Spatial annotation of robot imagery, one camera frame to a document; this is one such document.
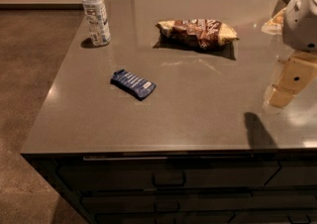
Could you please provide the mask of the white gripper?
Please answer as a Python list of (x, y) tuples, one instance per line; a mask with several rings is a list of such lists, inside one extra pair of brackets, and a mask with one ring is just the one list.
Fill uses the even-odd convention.
[(277, 61), (266, 103), (286, 107), (317, 77), (317, 0), (290, 0), (283, 18), (283, 41), (294, 50), (289, 58)]

